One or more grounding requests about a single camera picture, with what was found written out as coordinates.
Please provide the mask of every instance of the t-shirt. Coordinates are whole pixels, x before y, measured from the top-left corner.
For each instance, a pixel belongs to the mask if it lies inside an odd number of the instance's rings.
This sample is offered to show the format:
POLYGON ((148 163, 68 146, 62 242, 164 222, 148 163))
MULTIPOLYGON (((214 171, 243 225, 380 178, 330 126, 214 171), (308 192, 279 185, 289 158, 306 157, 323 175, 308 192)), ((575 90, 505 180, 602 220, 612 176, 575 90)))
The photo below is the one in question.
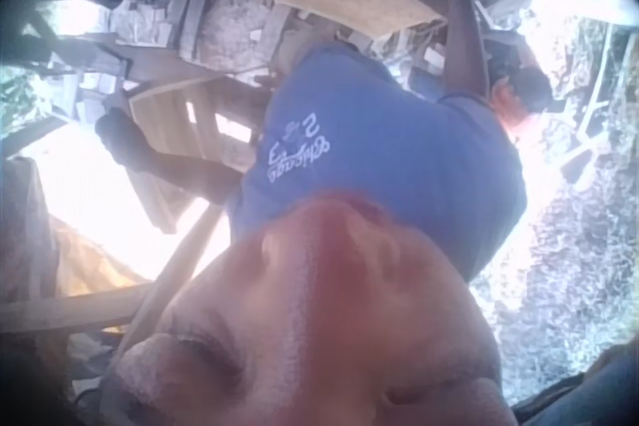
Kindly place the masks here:
POLYGON ((232 236, 329 192, 362 195, 419 228, 466 280, 526 204, 518 155, 485 104, 418 99, 339 44, 313 50, 275 93, 255 165, 227 206, 232 236))

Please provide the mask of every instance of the glove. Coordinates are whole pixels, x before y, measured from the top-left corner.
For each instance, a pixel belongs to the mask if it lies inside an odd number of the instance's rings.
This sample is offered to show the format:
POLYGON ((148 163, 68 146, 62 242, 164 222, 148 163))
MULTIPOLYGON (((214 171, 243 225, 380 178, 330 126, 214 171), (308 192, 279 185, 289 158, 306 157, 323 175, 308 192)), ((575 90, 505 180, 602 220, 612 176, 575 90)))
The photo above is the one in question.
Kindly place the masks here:
POLYGON ((148 172, 156 151, 140 127, 120 109, 111 109, 96 124, 96 134, 117 164, 134 172, 148 172))

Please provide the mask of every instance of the man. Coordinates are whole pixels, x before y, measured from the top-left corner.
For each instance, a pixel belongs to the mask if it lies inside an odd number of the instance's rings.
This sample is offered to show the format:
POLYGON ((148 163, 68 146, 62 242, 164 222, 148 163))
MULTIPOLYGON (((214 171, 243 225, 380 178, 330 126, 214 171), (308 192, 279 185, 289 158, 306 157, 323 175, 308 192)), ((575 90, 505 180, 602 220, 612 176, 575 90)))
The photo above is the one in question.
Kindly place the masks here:
MULTIPOLYGON (((489 31, 482 39, 488 57, 488 104, 510 139, 517 141, 540 114, 552 111, 550 81, 521 35, 489 31)), ((440 79, 419 68, 411 70, 408 85, 425 100, 436 101, 444 93, 440 79)))
POLYGON ((513 425, 499 356, 465 281, 525 206, 486 106, 471 0, 448 0, 437 104, 319 44, 267 112, 243 177, 158 154, 124 115, 114 158, 221 203, 231 247, 104 381, 114 424, 513 425))

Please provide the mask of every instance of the eye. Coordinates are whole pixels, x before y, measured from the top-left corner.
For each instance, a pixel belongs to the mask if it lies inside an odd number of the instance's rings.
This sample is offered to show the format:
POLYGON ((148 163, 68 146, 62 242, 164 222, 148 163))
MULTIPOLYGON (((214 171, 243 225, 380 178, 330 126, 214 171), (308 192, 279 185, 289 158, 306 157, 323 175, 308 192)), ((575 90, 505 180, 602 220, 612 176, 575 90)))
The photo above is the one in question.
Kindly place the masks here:
POLYGON ((423 401, 426 392, 424 388, 393 388, 382 396, 382 403, 388 406, 409 406, 423 401))
POLYGON ((233 383, 239 380, 242 368, 218 341, 183 339, 181 343, 187 346, 202 363, 213 368, 217 376, 233 383))

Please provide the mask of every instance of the skin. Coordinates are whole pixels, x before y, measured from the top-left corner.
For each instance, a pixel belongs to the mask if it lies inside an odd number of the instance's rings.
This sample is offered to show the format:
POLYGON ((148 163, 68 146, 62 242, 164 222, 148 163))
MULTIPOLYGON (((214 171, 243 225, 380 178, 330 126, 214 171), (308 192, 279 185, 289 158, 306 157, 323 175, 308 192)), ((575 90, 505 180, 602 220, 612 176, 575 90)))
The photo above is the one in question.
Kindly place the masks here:
POLYGON ((114 374, 155 424, 516 424, 454 267, 421 232, 343 196, 234 244, 114 374))
POLYGON ((524 137, 534 128, 539 116, 528 112, 507 77, 497 81, 490 94, 490 108, 511 140, 524 137))

